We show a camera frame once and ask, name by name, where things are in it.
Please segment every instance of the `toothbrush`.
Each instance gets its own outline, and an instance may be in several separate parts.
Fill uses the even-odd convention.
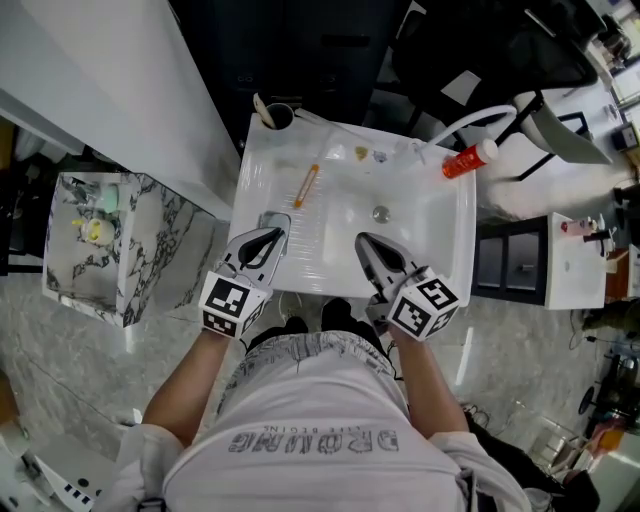
[[[317,156],[313,159],[313,162],[311,163],[311,167],[309,168],[309,172],[307,172],[307,176],[302,182],[300,191],[298,192],[296,200],[293,203],[293,207],[296,209],[302,206],[302,203],[304,202],[304,198],[307,197],[307,193],[311,189],[311,185],[313,185],[313,182],[316,180],[316,176],[318,175],[318,171],[320,170],[320,160],[322,160],[322,158],[327,152],[327,146],[329,145],[329,139],[331,138],[332,134],[333,134],[333,127],[329,126],[329,129],[327,130],[327,135],[324,141],[322,142],[320,151],[318,152]]]

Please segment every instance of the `small bottle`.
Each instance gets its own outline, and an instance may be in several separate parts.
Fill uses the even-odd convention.
[[[442,173],[447,178],[457,178],[498,159],[498,146],[491,139],[484,139],[475,146],[465,149],[442,165]]]

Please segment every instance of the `bottle cap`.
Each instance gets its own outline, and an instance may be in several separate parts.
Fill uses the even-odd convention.
[[[498,159],[500,151],[498,150],[498,145],[494,141],[491,139],[484,139],[482,142],[478,142],[478,144],[476,144],[476,154],[480,160],[485,164],[488,164],[489,162],[493,162]]]

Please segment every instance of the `white countertop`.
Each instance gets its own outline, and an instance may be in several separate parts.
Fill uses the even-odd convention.
[[[606,261],[599,242],[585,243],[581,236],[569,236],[560,225],[572,219],[548,216],[547,309],[590,309],[604,305]]]

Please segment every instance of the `debris in sink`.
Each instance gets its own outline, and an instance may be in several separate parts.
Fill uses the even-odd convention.
[[[384,151],[373,150],[373,159],[379,164],[383,164],[387,161],[387,154]]]
[[[356,158],[359,162],[362,162],[369,154],[369,149],[364,146],[356,146]]]

